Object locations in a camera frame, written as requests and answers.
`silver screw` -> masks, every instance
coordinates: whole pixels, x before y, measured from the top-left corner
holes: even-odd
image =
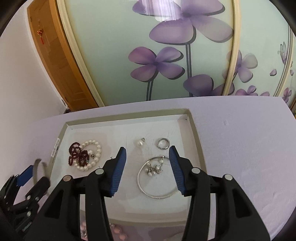
[[[104,170],[103,170],[102,168],[99,168],[99,169],[97,169],[97,170],[95,171],[95,173],[96,173],[97,175],[101,175],[101,174],[104,173]]]
[[[226,174],[224,177],[228,181],[231,181],[233,179],[233,176],[231,176],[230,174]]]
[[[192,171],[193,173],[195,173],[195,174],[199,174],[199,173],[200,173],[200,169],[197,168],[197,167],[192,168],[191,171]]]
[[[71,180],[71,176],[66,175],[66,176],[63,177],[63,180],[64,180],[65,182],[68,182],[68,181]]]

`flower center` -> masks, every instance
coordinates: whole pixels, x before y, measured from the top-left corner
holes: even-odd
[[[182,16],[185,17],[185,18],[190,18],[192,15],[190,13],[188,13],[188,12],[183,12]]]

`pink bead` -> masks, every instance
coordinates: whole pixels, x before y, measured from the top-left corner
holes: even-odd
[[[126,240],[127,239],[127,235],[126,234],[120,234],[119,235],[119,239],[120,240]]]
[[[114,233],[116,233],[116,234],[120,234],[120,233],[121,233],[121,229],[120,229],[119,227],[115,227],[115,228],[113,229],[113,231],[114,231]]]

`white label sticker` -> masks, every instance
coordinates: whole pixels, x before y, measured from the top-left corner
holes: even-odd
[[[54,149],[52,150],[52,154],[50,155],[51,157],[55,156],[55,153],[57,152],[57,148],[59,146],[59,142],[60,142],[60,139],[57,138],[56,144],[54,145]]]

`door panel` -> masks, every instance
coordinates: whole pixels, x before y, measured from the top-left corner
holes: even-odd
[[[55,0],[34,0],[28,7],[31,33],[52,82],[69,108],[98,107],[89,91],[61,28]],[[42,44],[38,29],[42,29]]]

